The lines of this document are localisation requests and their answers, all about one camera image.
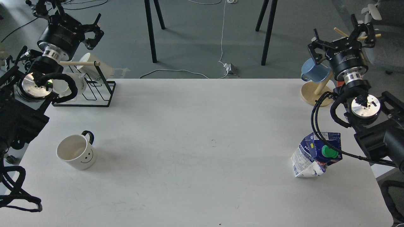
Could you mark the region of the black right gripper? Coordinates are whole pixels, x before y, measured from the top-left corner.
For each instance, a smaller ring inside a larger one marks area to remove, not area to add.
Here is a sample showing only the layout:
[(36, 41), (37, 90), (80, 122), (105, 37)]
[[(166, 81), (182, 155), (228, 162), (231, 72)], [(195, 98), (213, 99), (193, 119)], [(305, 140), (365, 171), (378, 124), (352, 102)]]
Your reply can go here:
[[(365, 48), (374, 48), (376, 43), (375, 30), (371, 22), (358, 23), (355, 14), (351, 14), (351, 22), (354, 27), (347, 40), (336, 40), (332, 42), (337, 49), (330, 48), (330, 43), (319, 38), (316, 29), (312, 42), (308, 44), (308, 50), (315, 65), (320, 65), (323, 61), (329, 61), (330, 67), (334, 72), (335, 79), (344, 79), (344, 73), (348, 69), (353, 69), (364, 75), (368, 71), (368, 65), (362, 53), (362, 43), (358, 41), (358, 37), (365, 32)], [(317, 53), (316, 49), (322, 49), (325, 56)]]

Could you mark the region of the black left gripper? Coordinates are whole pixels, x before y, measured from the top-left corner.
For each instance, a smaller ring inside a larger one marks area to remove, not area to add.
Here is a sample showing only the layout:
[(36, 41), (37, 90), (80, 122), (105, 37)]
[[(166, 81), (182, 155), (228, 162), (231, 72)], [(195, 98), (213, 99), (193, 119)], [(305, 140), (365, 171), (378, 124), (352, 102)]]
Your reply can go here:
[[(57, 8), (58, 14), (50, 16), (45, 6), (46, 2), (51, 3), (53, 9)], [(48, 26), (37, 42), (41, 50), (45, 50), (48, 45), (54, 45), (66, 54), (73, 55), (81, 42), (85, 44), (88, 50), (93, 50), (105, 34), (98, 26), (101, 13), (98, 13), (94, 23), (83, 25), (83, 32), (81, 32), (75, 30), (75, 27), (78, 28), (81, 25), (79, 21), (69, 15), (65, 17), (60, 0), (38, 0), (36, 4), (33, 4), (31, 0), (26, 0), (25, 3), (31, 7), (33, 16), (48, 20)], [(91, 32), (95, 36), (85, 38), (85, 34)]]

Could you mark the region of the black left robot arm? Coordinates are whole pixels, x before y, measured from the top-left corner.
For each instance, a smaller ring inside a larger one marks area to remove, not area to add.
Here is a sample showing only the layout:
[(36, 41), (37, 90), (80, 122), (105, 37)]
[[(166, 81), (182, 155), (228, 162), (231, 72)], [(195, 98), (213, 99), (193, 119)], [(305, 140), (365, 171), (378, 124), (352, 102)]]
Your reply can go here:
[(49, 122), (45, 115), (50, 104), (63, 103), (78, 96), (79, 86), (62, 72), (62, 62), (71, 63), (78, 46), (83, 43), (92, 50), (104, 32), (98, 22), (82, 24), (66, 13), (60, 0), (50, 0), (49, 14), (46, 0), (38, 0), (31, 7), (36, 19), (47, 20), (47, 27), (37, 45), (39, 51), (23, 46), (13, 59), (6, 57), (6, 72), (1, 76), (1, 183), (9, 190), (1, 195), (1, 208), (27, 212), (41, 212), (39, 197), (23, 189), (26, 170), (21, 166), (5, 166), (10, 148), (20, 150), (32, 142)]

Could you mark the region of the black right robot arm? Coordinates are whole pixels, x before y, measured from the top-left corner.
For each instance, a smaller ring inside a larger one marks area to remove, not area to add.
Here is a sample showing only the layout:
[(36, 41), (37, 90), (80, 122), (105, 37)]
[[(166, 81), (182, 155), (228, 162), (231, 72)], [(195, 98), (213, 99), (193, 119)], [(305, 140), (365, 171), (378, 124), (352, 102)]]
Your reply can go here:
[(371, 22), (358, 23), (351, 15), (353, 31), (348, 37), (331, 43), (319, 38), (314, 30), (314, 38), (308, 44), (311, 58), (309, 62), (317, 67), (329, 62), (336, 81), (343, 82), (333, 90), (324, 92), (316, 100), (311, 113), (311, 127), (315, 135), (329, 145), (320, 135), (318, 111), (325, 99), (333, 99), (330, 107), (332, 119), (339, 125), (355, 130), (355, 140), (365, 157), (342, 151), (331, 145), (339, 154), (359, 160), (398, 168), (404, 166), (403, 142), (403, 102), (391, 93), (382, 92), (380, 97), (369, 94), (369, 82), (363, 79), (368, 71), (362, 48), (373, 48), (376, 43), (375, 30)]

